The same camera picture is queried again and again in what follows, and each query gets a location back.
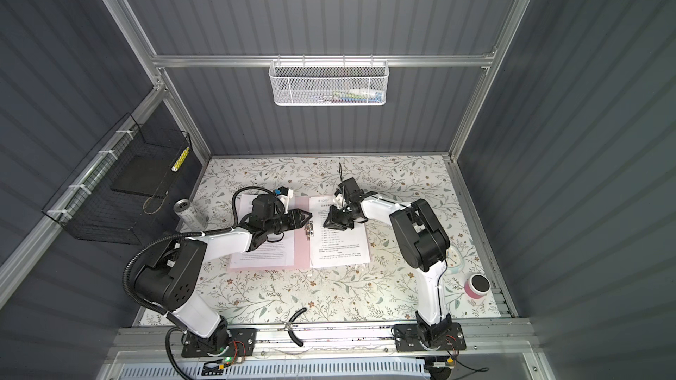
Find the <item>metal folder clip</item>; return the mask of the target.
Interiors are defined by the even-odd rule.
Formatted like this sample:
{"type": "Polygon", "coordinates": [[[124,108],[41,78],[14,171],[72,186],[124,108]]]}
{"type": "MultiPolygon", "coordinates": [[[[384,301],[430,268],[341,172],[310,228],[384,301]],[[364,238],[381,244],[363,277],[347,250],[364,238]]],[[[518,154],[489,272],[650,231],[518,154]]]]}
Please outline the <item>metal folder clip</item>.
{"type": "Polygon", "coordinates": [[[308,241],[310,241],[310,240],[312,239],[313,235],[314,235],[313,222],[309,222],[309,223],[305,226],[304,232],[305,232],[305,234],[306,234],[306,239],[307,239],[308,241]]]}

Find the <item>pink file folder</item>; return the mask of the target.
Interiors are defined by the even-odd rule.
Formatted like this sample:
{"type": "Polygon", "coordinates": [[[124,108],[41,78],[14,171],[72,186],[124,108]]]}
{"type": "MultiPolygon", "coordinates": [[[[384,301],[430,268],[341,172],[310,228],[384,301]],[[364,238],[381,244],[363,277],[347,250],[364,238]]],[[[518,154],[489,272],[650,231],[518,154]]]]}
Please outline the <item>pink file folder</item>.
{"type": "MultiPolygon", "coordinates": [[[[237,191],[232,198],[232,207],[233,207],[233,216],[239,228],[239,223],[242,221],[244,216],[250,213],[252,210],[252,202],[257,195],[274,195],[272,192],[268,192],[266,189],[261,188],[242,188],[237,191]]],[[[295,209],[293,207],[293,202],[290,203],[288,211],[295,209]]],[[[298,230],[287,230],[286,232],[292,232],[295,239],[295,263],[291,267],[279,268],[279,269],[306,269],[310,267],[310,246],[306,244],[306,234],[304,229],[298,230]]]]}

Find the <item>printed white paper sheet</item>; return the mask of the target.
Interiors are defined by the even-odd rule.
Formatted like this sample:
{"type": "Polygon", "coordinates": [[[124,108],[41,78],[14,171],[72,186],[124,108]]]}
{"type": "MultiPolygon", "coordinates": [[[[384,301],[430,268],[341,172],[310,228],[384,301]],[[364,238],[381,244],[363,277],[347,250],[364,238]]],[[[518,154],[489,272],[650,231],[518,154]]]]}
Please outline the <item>printed white paper sheet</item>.
{"type": "Polygon", "coordinates": [[[248,253],[233,254],[230,271],[269,270],[291,267],[295,263],[295,239],[292,232],[272,234],[273,242],[266,241],[248,253]]]}

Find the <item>stack of printed papers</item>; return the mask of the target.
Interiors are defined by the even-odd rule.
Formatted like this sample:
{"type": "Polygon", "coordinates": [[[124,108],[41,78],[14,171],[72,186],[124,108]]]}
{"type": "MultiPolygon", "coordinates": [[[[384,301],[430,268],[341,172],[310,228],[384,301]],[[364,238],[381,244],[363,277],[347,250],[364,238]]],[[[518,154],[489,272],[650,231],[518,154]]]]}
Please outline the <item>stack of printed papers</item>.
{"type": "Polygon", "coordinates": [[[341,267],[371,262],[366,229],[356,224],[352,230],[330,230],[323,226],[333,199],[315,196],[309,199],[309,211],[313,214],[313,234],[310,237],[312,268],[341,267]]]}

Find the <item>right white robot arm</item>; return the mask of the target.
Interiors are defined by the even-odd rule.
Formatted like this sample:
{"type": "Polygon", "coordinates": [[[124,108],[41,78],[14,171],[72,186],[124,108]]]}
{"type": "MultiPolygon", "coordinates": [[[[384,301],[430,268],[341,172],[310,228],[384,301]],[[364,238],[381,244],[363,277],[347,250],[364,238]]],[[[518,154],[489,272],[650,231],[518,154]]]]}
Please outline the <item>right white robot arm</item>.
{"type": "Polygon", "coordinates": [[[424,199],[393,202],[363,190],[353,178],[342,181],[334,193],[324,227],[344,232],[372,220],[392,228],[401,257],[415,270],[419,340],[427,347],[442,341],[452,327],[442,283],[451,247],[445,229],[424,199]]]}

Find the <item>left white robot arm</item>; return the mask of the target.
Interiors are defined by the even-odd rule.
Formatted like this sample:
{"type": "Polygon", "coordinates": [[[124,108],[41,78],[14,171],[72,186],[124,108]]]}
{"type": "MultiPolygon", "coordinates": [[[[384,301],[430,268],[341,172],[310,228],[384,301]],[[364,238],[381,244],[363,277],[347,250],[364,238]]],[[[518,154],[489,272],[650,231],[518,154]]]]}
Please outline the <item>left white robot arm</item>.
{"type": "Polygon", "coordinates": [[[161,237],[131,258],[123,271],[123,289],[136,304],[171,321],[181,331],[211,341],[227,342],[227,322],[195,291],[202,264],[225,256],[251,253],[270,236],[300,230],[312,220],[304,209],[288,209],[287,188],[262,188],[252,211],[235,225],[206,232],[179,232],[161,237]]]}

